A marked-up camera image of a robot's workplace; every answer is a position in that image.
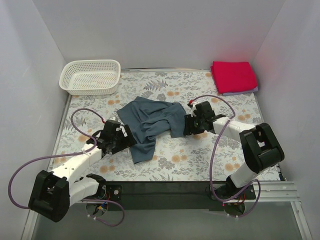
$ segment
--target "cable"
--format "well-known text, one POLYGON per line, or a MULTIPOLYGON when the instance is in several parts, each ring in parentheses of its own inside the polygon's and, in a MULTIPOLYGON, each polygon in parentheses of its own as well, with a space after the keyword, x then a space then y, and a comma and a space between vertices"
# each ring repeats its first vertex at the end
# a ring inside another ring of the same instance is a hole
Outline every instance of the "cable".
MULTIPOLYGON (((94 144, 92 147, 90 147, 88 150, 84 151, 85 153, 88 153, 90 152, 91 150, 93 150, 96 146, 97 146, 97 140, 93 137, 93 136, 90 136, 88 134, 86 134, 85 132, 81 131, 74 123, 74 115, 79 112, 79 111, 82 111, 82 110, 87 110, 87 111, 90 111, 94 114, 96 114, 99 118, 101 118, 102 122, 104 123, 105 122, 105 119, 99 114, 97 113, 96 111, 94 110, 91 110, 89 108, 79 108, 77 109, 76 111, 74 111, 70 117, 70 120, 71 120, 71 124, 72 126, 81 134, 85 135, 86 137, 89 137, 93 140, 94 144)), ((38 158, 35 158, 33 160, 30 160, 28 162, 26 162, 25 164, 23 164, 22 166, 20 166, 12 175, 12 177, 10 178, 9 180, 9 184, 8 184, 8 196, 9 196, 9 199, 10 201, 13 203, 13 205, 15 205, 16 207, 18 208, 21 208, 21 209, 29 209, 28 206, 23 206, 23 205, 20 205, 19 203, 17 203, 13 196, 12 196, 12 192, 11 192, 11 188, 12 188, 12 183, 16 177, 16 175, 21 171, 21 169, 23 169, 24 167, 28 166, 29 164, 32 164, 34 162, 37 162, 37 161, 40 161, 40 160, 44 160, 44 159, 51 159, 51 158, 60 158, 60 157, 70 157, 70 156, 77 156, 77 155, 82 155, 84 154, 83 151, 80 151, 80 152, 75 152, 75 153, 66 153, 66 154, 58 154, 58 155, 51 155, 51 156, 42 156, 42 157, 38 157, 38 158)))
POLYGON ((95 217, 95 216, 89 214, 89 216, 90 216, 91 218, 93 218, 94 220, 98 220, 99 222, 101 222, 101 223, 103 223, 103 224, 105 224, 105 225, 107 225, 107 226, 109 226, 109 227, 119 226, 119 225, 124 221, 124 219, 125 219, 125 216, 126 216, 125 209, 124 209, 119 203, 117 203, 117 202, 115 202, 115 201, 102 200, 102 199, 82 199, 81 201, 82 201, 82 202, 100 202, 100 203, 107 202, 108 205, 109 205, 109 204, 117 205, 117 206, 121 209, 121 211, 122 211, 122 218, 121 218, 121 220, 120 220, 118 223, 116 223, 116 224, 108 223, 108 222, 102 220, 101 218, 98 218, 98 217, 95 217))
POLYGON ((240 204, 244 204, 244 203, 245 203, 245 200, 246 200, 246 195, 244 194, 244 195, 243 195, 243 201, 242 201, 240 204))
POLYGON ((105 190, 104 190, 104 194, 103 194, 103 196, 102 196, 102 197, 100 197, 100 198, 97 198, 97 199, 103 199, 106 195, 107 195, 107 190, 105 189, 105 190))
MULTIPOLYGON (((212 175, 212 168, 213 168, 213 165, 214 165, 214 158, 215 158, 215 154, 216 154, 216 150, 217 150, 217 147, 218 147, 218 143, 219 143, 219 140, 221 138, 221 136, 223 135, 224 131, 226 130, 228 124, 231 122, 231 120, 236 116, 236 112, 235 110, 233 109, 233 107, 226 101, 224 100, 223 98, 219 97, 219 96, 215 96, 215 95, 211 95, 211 94, 205 94, 205 95, 201 95, 201 96, 197 96, 196 98, 194 98, 193 100, 191 100, 189 103, 191 104, 192 102, 194 102, 195 100, 199 99, 199 98, 203 98, 203 97, 212 97, 212 98, 216 98, 216 99, 219 99, 221 101, 223 101, 225 104, 228 105, 228 107, 231 109, 232 111, 232 116, 229 118, 229 120, 224 124, 222 130, 220 131, 218 137, 216 138, 216 141, 214 143, 214 146, 213 146, 213 150, 212 150, 212 154, 211 154, 211 159, 210 159, 210 166, 209 166, 209 182, 210 182, 210 186, 211 186, 211 191, 212 191, 212 194, 214 196, 215 199, 217 199, 218 201, 220 202, 227 202, 227 201, 230 201, 230 200, 233 200, 235 199, 236 197, 238 197, 241 193, 243 193, 251 184, 252 182, 249 182, 247 185, 245 185, 238 193, 236 193, 235 195, 227 198, 227 199, 221 199, 217 196, 215 190, 214 190, 214 184, 213 184, 213 175, 212 175)), ((248 215, 249 213, 251 213, 251 211, 256 207, 258 201, 259 201, 259 198, 260 198, 260 194, 261 194, 261 185, 260 185, 260 182, 258 179, 255 179, 255 181, 257 181, 258 183, 258 186, 259 186, 259 192, 258 192, 258 196, 256 197, 256 200, 252 206, 252 208, 240 215, 239 217, 244 217, 246 215, 248 215)))
POLYGON ((240 197, 239 197, 238 201, 237 201, 237 202, 235 202, 233 205, 238 205, 238 203, 240 202, 240 200, 241 200, 241 195, 240 195, 240 197))

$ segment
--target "table surface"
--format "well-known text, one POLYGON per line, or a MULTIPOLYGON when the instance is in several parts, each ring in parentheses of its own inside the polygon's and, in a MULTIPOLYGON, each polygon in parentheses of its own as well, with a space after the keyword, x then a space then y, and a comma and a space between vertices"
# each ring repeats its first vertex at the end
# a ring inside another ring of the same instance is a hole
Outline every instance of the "table surface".
MULTIPOLYGON (((71 125, 70 116, 76 109, 90 108, 105 119, 119 118, 117 110, 141 96, 155 101, 179 102, 188 114, 191 111, 187 107, 189 100, 204 94, 218 94, 212 75, 207 71, 122 72, 114 94, 72 96, 59 138, 57 154, 79 152, 87 140, 87 137, 71 125)), ((220 97, 232 105, 237 121, 248 124, 262 122, 253 93, 220 97)), ((216 114, 231 115, 231 110, 222 101, 211 97, 201 100, 209 101, 216 114)), ((103 128, 101 120, 88 111, 78 112, 75 115, 75 124, 89 134, 103 128)), ((133 164, 129 149, 125 149, 115 155, 105 156, 91 165, 83 175, 94 173, 107 181, 208 181, 209 163, 216 139, 217 135, 207 132, 171 138, 170 132, 166 131, 156 137, 152 160, 133 164)), ((51 161, 50 167, 56 168, 68 159, 55 158, 51 161)), ((225 181, 226 177, 244 162, 241 144, 222 136, 215 155, 213 180, 225 181)), ((280 180, 277 167, 266 170, 258 179, 280 180)))

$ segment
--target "blue cloth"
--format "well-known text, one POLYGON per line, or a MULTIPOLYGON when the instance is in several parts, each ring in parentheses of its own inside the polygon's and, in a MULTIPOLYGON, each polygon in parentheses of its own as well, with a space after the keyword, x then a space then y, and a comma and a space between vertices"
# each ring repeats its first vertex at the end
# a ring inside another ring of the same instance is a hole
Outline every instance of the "blue cloth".
POLYGON ((186 111, 178 102, 153 101, 138 96, 117 111, 128 124, 137 144, 130 148, 133 162, 151 160, 156 149, 156 136, 171 130, 172 138, 184 136, 186 111))

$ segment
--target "white basket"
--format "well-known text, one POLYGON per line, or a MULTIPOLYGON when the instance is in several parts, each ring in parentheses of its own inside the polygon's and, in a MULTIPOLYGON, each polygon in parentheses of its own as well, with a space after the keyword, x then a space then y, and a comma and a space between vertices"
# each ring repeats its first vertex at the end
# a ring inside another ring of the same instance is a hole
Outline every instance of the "white basket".
POLYGON ((115 60, 72 61, 63 68, 59 86, 71 95, 113 94, 120 70, 120 63, 115 60))

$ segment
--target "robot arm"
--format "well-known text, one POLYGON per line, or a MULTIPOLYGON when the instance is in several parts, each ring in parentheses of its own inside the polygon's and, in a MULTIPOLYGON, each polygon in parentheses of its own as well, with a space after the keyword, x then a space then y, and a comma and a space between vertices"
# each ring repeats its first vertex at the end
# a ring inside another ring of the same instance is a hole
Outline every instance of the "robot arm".
MULTIPOLYGON (((189 104, 192 113, 186 115, 184 135, 200 134, 208 131, 219 134, 227 121, 225 115, 215 115, 208 101, 189 104)), ((267 123, 246 124, 231 120, 223 135, 241 143, 245 163, 228 176, 226 185, 218 188, 221 196, 232 196, 259 174, 285 158, 285 154, 267 123)))
POLYGON ((106 180, 103 177, 95 174, 79 177, 106 154, 115 154, 137 142, 128 125, 122 126, 114 120, 106 121, 103 130, 92 136, 97 141, 94 149, 85 152, 94 144, 93 139, 89 139, 83 147, 83 154, 72 157, 51 172, 43 170, 36 176, 28 204, 31 210, 58 222, 71 205, 83 198, 105 196, 106 180))

